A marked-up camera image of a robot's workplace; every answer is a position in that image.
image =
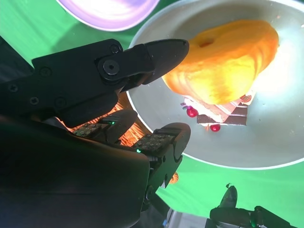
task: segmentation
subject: plate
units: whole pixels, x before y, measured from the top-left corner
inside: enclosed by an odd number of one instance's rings
[[[122,31],[142,22],[160,0],[57,0],[77,20],[95,29]]]
[[[173,122],[191,127],[184,154],[208,164],[262,170],[304,160],[304,6],[291,0],[182,0],[154,15],[138,31],[131,47],[165,38],[193,38],[199,32],[238,19],[268,21],[279,34],[274,61],[256,84],[247,126],[222,126],[206,132],[182,110],[181,95],[160,78],[128,92],[150,131]]]

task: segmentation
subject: chocolate cake slice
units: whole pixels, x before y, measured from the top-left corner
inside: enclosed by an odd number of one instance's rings
[[[225,125],[243,125],[246,126],[247,120],[247,104],[240,103],[235,110],[231,113],[231,115],[227,118],[227,120],[223,123]],[[218,122],[214,121],[213,119],[209,118],[207,115],[198,115],[197,117],[198,124],[218,124]]]

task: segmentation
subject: orange object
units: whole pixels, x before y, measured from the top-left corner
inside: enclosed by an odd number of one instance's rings
[[[248,92],[274,59],[278,34],[268,22],[239,20],[199,33],[186,58],[163,76],[174,92],[221,105]]]
[[[173,177],[171,178],[169,184],[175,184],[179,181],[179,175],[177,174],[177,172],[174,173]]]

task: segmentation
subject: purple bowl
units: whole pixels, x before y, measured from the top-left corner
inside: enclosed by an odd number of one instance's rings
[[[95,29],[122,31],[142,22],[160,0],[57,0],[77,20]]]

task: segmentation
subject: white plate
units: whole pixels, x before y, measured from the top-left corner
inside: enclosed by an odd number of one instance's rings
[[[153,16],[131,47],[164,38],[193,38],[208,28],[238,19],[262,19],[280,36],[259,92],[248,108],[247,126],[206,132],[189,118],[182,96],[162,79],[128,93],[142,122],[153,131],[172,122],[191,127],[184,154],[201,162],[237,169],[271,169],[304,160],[304,6],[291,0],[182,0]]]

